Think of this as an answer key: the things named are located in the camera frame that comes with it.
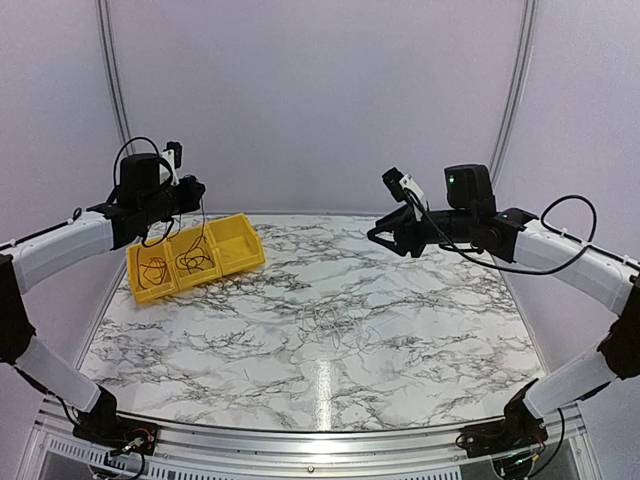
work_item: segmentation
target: wall seam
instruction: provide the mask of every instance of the wall seam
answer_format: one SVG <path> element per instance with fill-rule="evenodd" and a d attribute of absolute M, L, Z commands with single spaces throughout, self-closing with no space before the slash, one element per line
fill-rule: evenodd
<path fill-rule="evenodd" d="M 491 182 L 495 184 L 497 181 L 502 165 L 507 153 L 511 132 L 515 123 L 516 114 L 527 78 L 528 65 L 531 58 L 533 34 L 535 21 L 538 11 L 538 0 L 526 0 L 522 11 L 522 23 L 520 26 L 520 37 L 516 50 L 516 61 L 513 66 L 511 76 L 511 84 L 507 94 L 507 103 L 505 105 L 498 138 L 493 149 L 493 155 L 489 162 L 489 173 Z"/>

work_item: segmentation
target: yellow storage bin compartment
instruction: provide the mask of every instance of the yellow storage bin compartment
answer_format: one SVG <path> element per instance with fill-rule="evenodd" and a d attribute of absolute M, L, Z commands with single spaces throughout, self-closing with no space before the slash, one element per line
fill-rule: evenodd
<path fill-rule="evenodd" d="M 265 262 L 260 237 L 244 213 L 213 220 L 207 224 L 222 263 L 222 273 L 239 272 Z"/>
<path fill-rule="evenodd" d="M 206 226 L 182 230 L 169 236 L 166 243 L 180 290 L 222 276 L 218 249 Z"/>
<path fill-rule="evenodd" d="M 129 286 L 136 302 L 143 303 L 178 291 L 178 283 L 170 265 L 171 255 L 166 242 L 149 248 L 132 245 L 127 248 Z"/>

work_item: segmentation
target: gray vein pattern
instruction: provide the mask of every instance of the gray vein pattern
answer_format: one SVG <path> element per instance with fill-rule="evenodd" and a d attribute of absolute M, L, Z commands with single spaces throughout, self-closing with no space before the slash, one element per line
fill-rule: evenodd
<path fill-rule="evenodd" d="M 542 376 L 496 272 L 431 246 L 397 257 L 366 239 L 371 217 L 249 219 L 267 258 L 254 271 L 143 306 L 123 279 L 82 366 L 121 409 L 257 429 L 397 429 L 498 415 Z"/>

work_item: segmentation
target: wire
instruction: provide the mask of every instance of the wire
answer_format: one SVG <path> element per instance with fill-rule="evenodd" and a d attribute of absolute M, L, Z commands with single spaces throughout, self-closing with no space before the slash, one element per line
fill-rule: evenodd
<path fill-rule="evenodd" d="M 482 253 L 484 253 L 484 250 L 482 248 L 476 248 L 476 247 L 469 247 L 469 248 L 457 247 L 457 250 L 456 250 L 454 248 L 451 248 L 451 245 L 449 245 L 448 243 L 439 243 L 438 247 L 440 248 L 440 250 L 444 250 L 445 252 L 460 251 L 464 253 L 477 253 L 478 255 L 481 255 Z"/>
<path fill-rule="evenodd" d="M 80 217 L 82 216 L 82 208 L 78 207 L 73 211 L 73 215 L 71 216 L 71 220 L 72 221 L 76 221 L 78 220 Z M 33 240 L 36 237 L 40 237 L 42 235 L 44 235 L 45 233 L 50 233 L 53 232 L 54 230 L 58 230 L 59 228 L 62 227 L 66 227 L 67 225 L 69 225 L 69 222 L 60 222 L 56 225 L 53 225 L 51 227 L 47 227 L 43 230 L 40 230 L 38 232 L 35 233 L 30 233 L 29 235 L 19 238 L 18 240 L 14 241 L 14 242 L 10 242 L 10 243 L 5 243 L 4 245 L 0 245 L 0 252 L 3 250 L 7 250 L 8 248 L 11 247 L 15 247 L 16 245 L 20 245 L 21 243 L 24 242 L 28 242 L 29 240 Z"/>
<path fill-rule="evenodd" d="M 131 145 L 133 142 L 135 142 L 136 140 L 144 140 L 145 142 L 148 142 L 151 144 L 151 146 L 153 147 L 153 149 L 155 150 L 155 154 L 160 157 L 160 150 L 158 150 L 158 146 L 155 144 L 155 142 L 153 140 L 151 140 L 149 137 L 133 137 L 129 140 L 127 140 L 124 145 L 122 145 L 122 147 L 120 147 L 120 151 L 118 151 L 118 154 L 116 155 L 116 159 L 113 162 L 113 188 L 116 188 L 118 186 L 118 180 L 117 180 L 117 171 L 118 171 L 118 160 L 120 160 L 120 155 L 122 155 L 122 152 L 124 152 L 126 150 L 126 148 Z"/>
<path fill-rule="evenodd" d="M 562 413 L 562 410 L 560 408 L 558 409 L 558 413 L 560 414 L 560 419 L 562 420 L 562 431 L 560 432 L 560 440 L 558 441 L 558 445 L 556 446 L 556 449 L 553 451 L 551 456 L 547 459 L 547 461 L 538 470 L 529 475 L 529 478 L 534 478 L 540 475 L 540 473 L 549 466 L 553 459 L 556 458 L 556 455 L 558 455 L 560 448 L 562 448 L 562 442 L 564 441 L 564 434 L 566 432 L 566 424 L 564 420 L 564 414 Z"/>
<path fill-rule="evenodd" d="M 520 269 L 517 269 L 517 268 L 500 267 L 498 265 L 494 265 L 494 264 L 491 264 L 491 263 L 483 262 L 481 260 L 477 260 L 477 259 L 467 255 L 465 252 L 463 252 L 461 249 L 459 249 L 456 246 L 456 244 L 451 241 L 451 239 L 449 237 L 447 237 L 447 235 L 440 229 L 440 227 L 438 227 L 436 222 L 434 222 L 433 219 L 429 216 L 429 213 L 424 208 L 422 203 L 420 203 L 420 200 L 418 199 L 416 194 L 413 193 L 412 190 L 410 190 L 408 188 L 405 188 L 404 192 L 411 199 L 411 203 L 413 203 L 414 206 L 416 208 L 418 208 L 420 210 L 420 212 L 427 218 L 427 220 L 429 220 L 429 222 L 431 222 L 431 224 L 435 228 L 436 232 L 438 232 L 438 235 L 440 235 L 443 238 L 443 240 L 447 243 L 447 245 L 449 245 L 449 247 L 454 252 L 456 252 L 458 255 L 460 255 L 464 259 L 469 260 L 470 262 L 475 263 L 476 265 L 480 265 L 480 266 L 485 267 L 485 268 L 489 268 L 489 269 L 492 269 L 492 270 L 498 270 L 500 272 L 517 273 L 517 274 L 520 274 L 520 275 L 534 275 L 534 276 L 553 275 L 553 274 L 558 273 L 558 272 L 564 270 L 565 268 L 573 265 L 575 262 L 577 262 L 580 259 L 580 257 L 582 257 L 587 252 L 587 250 L 589 250 L 589 245 L 585 246 L 573 258 L 571 258 L 570 260 L 568 260 L 567 262 L 565 262 L 565 263 L 563 263 L 561 265 L 558 265 L 557 267 L 552 268 L 551 270 L 520 270 Z M 558 205 L 558 204 L 560 204 L 560 203 L 562 203 L 562 202 L 564 202 L 566 200 L 569 200 L 569 199 L 579 199 L 579 200 L 583 201 L 584 203 L 586 203 L 589 206 L 589 208 L 591 209 L 591 213 L 593 215 L 593 223 L 591 225 L 591 232 L 589 233 L 589 239 L 587 240 L 587 242 L 590 243 L 593 240 L 593 237 L 596 234 L 596 227 L 597 227 L 597 224 L 598 224 L 598 214 L 596 212 L 595 207 L 593 206 L 593 203 L 591 203 L 587 198 L 582 197 L 580 195 L 566 195 L 564 197 L 561 197 L 561 198 L 559 198 L 558 200 L 553 202 L 551 205 L 549 205 L 545 209 L 545 211 L 542 214 L 542 217 L 545 217 L 551 211 L 551 209 L 553 207 L 555 207 L 556 205 Z"/>
<path fill-rule="evenodd" d="M 564 235 L 566 238 L 568 238 L 569 240 L 573 240 L 574 242 L 578 242 L 580 243 L 580 239 L 578 237 L 575 237 L 569 233 L 565 233 L 562 232 L 561 230 L 549 225 L 546 221 L 545 221 L 545 217 L 547 216 L 549 212 L 546 211 L 545 213 L 542 214 L 542 216 L 540 217 L 540 223 L 542 224 L 543 227 L 545 227 L 547 230 L 549 230 L 550 232 L 556 233 L 558 235 Z M 637 265 L 635 263 L 630 263 L 628 261 L 625 261 L 625 259 L 623 257 L 621 257 L 620 255 L 616 255 L 615 253 L 609 252 L 603 248 L 600 247 L 596 247 L 595 245 L 590 245 L 589 248 L 595 252 L 598 252 L 601 255 L 604 255 L 605 257 L 609 257 L 612 260 L 617 260 L 621 263 L 626 263 L 627 265 L 629 265 L 629 267 L 633 268 L 634 270 L 640 272 L 640 265 Z"/>
<path fill-rule="evenodd" d="M 195 238 L 191 246 L 187 249 L 186 252 L 183 252 L 179 255 L 176 255 L 176 268 L 178 270 L 186 270 L 189 274 L 202 272 L 206 268 L 213 268 L 215 264 L 213 260 L 207 255 L 206 250 L 200 246 L 200 243 L 204 241 L 206 243 L 207 237 L 204 234 L 204 229 L 206 227 L 206 216 L 204 213 L 204 202 L 202 199 L 200 200 L 200 209 L 202 210 L 202 229 L 200 234 Z M 210 267 L 203 267 L 203 264 L 209 263 Z"/>
<path fill-rule="evenodd" d="M 140 249 L 136 251 L 136 266 L 138 270 L 138 286 L 141 290 L 147 290 L 151 287 L 145 287 L 142 285 L 142 281 L 140 277 L 144 277 L 144 279 L 155 285 L 156 287 L 162 285 L 168 273 L 168 265 L 164 258 L 161 257 L 151 257 L 149 258 L 149 263 L 141 264 L 140 263 Z M 144 270 L 142 273 L 140 272 L 140 267 L 143 267 Z M 157 275 L 151 276 L 149 271 L 156 271 Z"/>
<path fill-rule="evenodd" d="M 109 480 L 138 480 L 140 477 L 142 477 L 142 475 L 144 474 L 144 469 L 147 465 L 147 461 L 146 458 L 144 456 L 144 453 L 142 452 L 135 452 L 138 455 L 140 455 L 140 468 L 138 469 L 138 473 L 136 473 L 133 477 L 123 477 L 121 473 L 113 476 L 113 473 L 111 472 L 107 472 L 107 471 L 102 471 L 102 472 L 96 472 L 93 470 L 92 466 L 90 464 L 87 464 L 87 467 L 89 467 L 89 471 L 91 472 L 91 474 L 94 476 L 94 478 L 96 476 L 99 476 L 98 478 L 103 478 L 103 479 L 109 479 Z M 104 459 L 104 464 L 105 466 L 110 467 L 111 465 L 107 464 L 107 457 L 105 456 Z"/>

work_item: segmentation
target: black cable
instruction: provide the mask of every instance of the black cable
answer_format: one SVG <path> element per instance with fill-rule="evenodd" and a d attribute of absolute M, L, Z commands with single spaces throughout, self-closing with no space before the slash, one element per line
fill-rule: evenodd
<path fill-rule="evenodd" d="M 71 218 L 75 222 L 80 218 L 81 215 L 82 215 L 82 209 L 78 207 L 73 211 L 73 215 Z M 4 245 L 0 245 L 0 252 L 3 250 L 7 250 L 8 248 L 15 247 L 16 245 L 20 245 L 21 243 L 28 242 L 29 240 L 32 240 L 36 237 L 40 237 L 45 233 L 50 233 L 50 232 L 53 232 L 54 230 L 58 230 L 59 228 L 66 227 L 67 225 L 69 225 L 69 222 L 60 222 L 56 225 L 52 225 L 51 227 L 47 227 L 43 230 L 37 231 L 35 233 L 30 233 L 25 237 L 19 238 L 18 240 L 15 241 L 15 243 L 5 243 Z"/>
<path fill-rule="evenodd" d="M 481 267 L 489 268 L 489 269 L 492 269 L 492 270 L 498 270 L 500 272 L 517 273 L 517 274 L 520 274 L 520 275 L 534 275 L 534 276 L 553 275 L 553 274 L 558 273 L 558 272 L 564 270 L 565 268 L 573 265 L 575 262 L 577 262 L 580 259 L 580 257 L 582 257 L 587 252 L 587 250 L 589 250 L 589 245 L 587 245 L 582 250 L 580 250 L 580 252 L 578 252 L 573 258 L 571 258 L 570 260 L 568 260 L 567 262 L 565 262 L 565 263 L 563 263 L 561 265 L 558 265 L 557 267 L 552 268 L 551 270 L 520 270 L 518 268 L 500 267 L 498 265 L 494 265 L 494 264 L 491 264 L 491 263 L 483 262 L 481 260 L 477 260 L 477 259 L 475 259 L 473 257 L 470 257 L 469 255 L 464 253 L 462 250 L 460 250 L 456 246 L 455 243 L 453 243 L 451 241 L 451 239 L 449 237 L 447 237 L 447 235 L 440 229 L 440 227 L 438 227 L 436 222 L 434 222 L 433 219 L 429 216 L 429 212 L 427 212 L 427 210 L 424 208 L 422 203 L 420 203 L 420 200 L 418 199 L 416 194 L 413 193 L 412 190 L 410 190 L 408 188 L 405 188 L 404 192 L 410 198 L 411 203 L 413 203 L 414 206 L 416 208 L 418 208 L 420 210 L 420 212 L 427 218 L 427 220 L 429 220 L 429 222 L 431 222 L 431 224 L 435 228 L 436 232 L 438 232 L 438 235 L 440 235 L 442 237 L 442 239 L 451 247 L 451 249 L 454 252 L 456 252 L 458 255 L 460 255 L 464 259 L 469 260 L 470 262 L 475 263 L 476 265 L 480 265 Z M 596 227 L 598 225 L 598 214 L 597 214 L 596 209 L 593 206 L 593 204 L 587 198 L 582 197 L 580 195 L 566 195 L 564 197 L 559 198 L 558 200 L 553 202 L 551 205 L 549 205 L 545 209 L 545 211 L 543 212 L 542 216 L 545 217 L 549 213 L 549 211 L 551 211 L 551 209 L 553 207 L 555 207 L 559 203 L 562 203 L 563 201 L 569 200 L 569 199 L 582 200 L 591 209 L 591 213 L 593 215 L 593 223 L 591 225 L 591 232 L 589 233 L 589 239 L 587 240 L 587 242 L 590 243 L 593 240 L 593 237 L 596 234 Z"/>
<path fill-rule="evenodd" d="M 556 233 L 558 235 L 564 235 L 569 240 L 573 240 L 574 242 L 580 243 L 580 239 L 578 237 L 575 237 L 575 236 L 573 236 L 573 235 L 571 235 L 569 233 L 564 233 L 561 230 L 549 225 L 545 221 L 545 217 L 547 216 L 547 213 L 548 212 L 543 213 L 542 216 L 540 217 L 540 223 L 542 224 L 542 226 L 544 228 L 546 228 L 550 232 Z M 623 263 L 625 261 L 625 259 L 622 258 L 620 255 L 616 255 L 615 253 L 609 252 L 609 251 L 607 251 L 607 250 L 605 250 L 603 248 L 600 248 L 600 247 L 596 247 L 595 245 L 590 245 L 589 248 L 591 250 L 593 250 L 594 252 L 598 252 L 599 254 L 604 255 L 605 257 L 611 258 L 612 260 L 619 261 L 620 263 Z M 634 270 L 640 272 L 640 265 L 636 265 L 635 263 L 630 263 L 630 262 L 627 262 L 626 265 L 629 265 L 629 267 L 631 267 Z"/>
<path fill-rule="evenodd" d="M 558 452 L 560 451 L 560 448 L 562 448 L 562 442 L 564 440 L 564 434 L 565 434 L 565 431 L 566 431 L 566 425 L 565 425 L 564 414 L 562 413 L 562 410 L 558 409 L 558 413 L 560 414 L 560 419 L 562 420 L 562 431 L 560 432 L 560 440 L 558 441 L 558 446 L 553 451 L 551 456 L 547 459 L 547 461 L 544 464 L 542 464 L 542 466 L 538 470 L 536 470 L 531 475 L 529 475 L 529 478 L 534 478 L 534 477 L 537 477 L 538 475 L 540 475 L 540 473 L 545 468 L 547 468 L 549 466 L 549 464 L 553 461 L 553 459 L 556 458 L 556 455 L 558 455 Z"/>
<path fill-rule="evenodd" d="M 144 140 L 145 142 L 150 143 L 151 146 L 153 147 L 153 149 L 155 150 L 155 154 L 158 157 L 160 157 L 160 150 L 158 150 L 158 146 L 149 137 L 133 137 L 133 138 L 130 138 L 129 140 L 127 140 L 124 143 L 124 145 L 122 145 L 122 147 L 120 148 L 120 151 L 116 155 L 115 161 L 113 162 L 113 188 L 116 188 L 118 186 L 118 180 L 117 180 L 116 173 L 118 171 L 118 160 L 120 160 L 120 155 L 122 155 L 122 152 L 124 152 L 126 150 L 126 148 L 129 145 L 131 145 L 133 142 L 135 142 L 136 140 Z"/>
<path fill-rule="evenodd" d="M 464 253 L 477 253 L 478 255 L 482 255 L 484 253 L 484 250 L 482 248 L 476 248 L 476 247 L 459 248 L 459 247 L 456 247 L 456 249 L 453 249 L 453 248 L 451 248 L 451 245 L 449 245 L 447 243 L 439 243 L 438 244 L 438 248 L 440 248 L 440 250 L 444 250 L 445 252 L 460 251 L 460 252 L 464 252 Z"/>
<path fill-rule="evenodd" d="M 176 268 L 178 270 L 186 270 L 187 272 L 189 272 L 189 274 L 194 273 L 192 272 L 192 270 L 202 272 L 205 270 L 205 268 L 215 267 L 213 260 L 209 258 L 205 249 L 200 246 L 200 242 L 202 242 L 203 240 L 205 242 L 207 241 L 207 237 L 205 237 L 204 235 L 204 229 L 206 227 L 207 219 L 204 213 L 204 204 L 202 203 L 202 201 L 200 201 L 200 209 L 202 210 L 202 230 L 200 231 L 200 235 L 196 237 L 196 239 L 193 241 L 186 252 L 176 256 L 175 261 Z M 191 253 L 197 252 L 198 250 L 201 252 L 200 255 L 191 255 Z M 209 262 L 211 264 L 211 267 L 202 267 L 202 264 L 205 262 Z"/>
<path fill-rule="evenodd" d="M 151 247 L 155 247 L 156 245 L 160 245 L 160 244 L 161 244 L 162 242 L 164 242 L 164 241 L 167 239 L 167 237 L 169 236 L 169 233 L 171 232 L 171 229 L 173 228 L 173 224 L 174 224 L 174 223 L 175 223 L 175 220 L 173 219 L 173 217 L 171 217 L 171 219 L 169 220 L 169 226 L 168 226 L 168 227 L 166 227 L 166 228 L 164 229 L 164 234 L 162 235 L 162 238 L 161 238 L 160 240 L 158 240 L 156 243 L 152 243 L 151 245 L 147 245 L 147 244 L 146 244 L 147 236 L 145 235 L 145 236 L 142 238 L 142 242 L 141 242 L 141 243 L 142 243 L 142 246 L 143 246 L 144 248 L 151 248 Z"/>

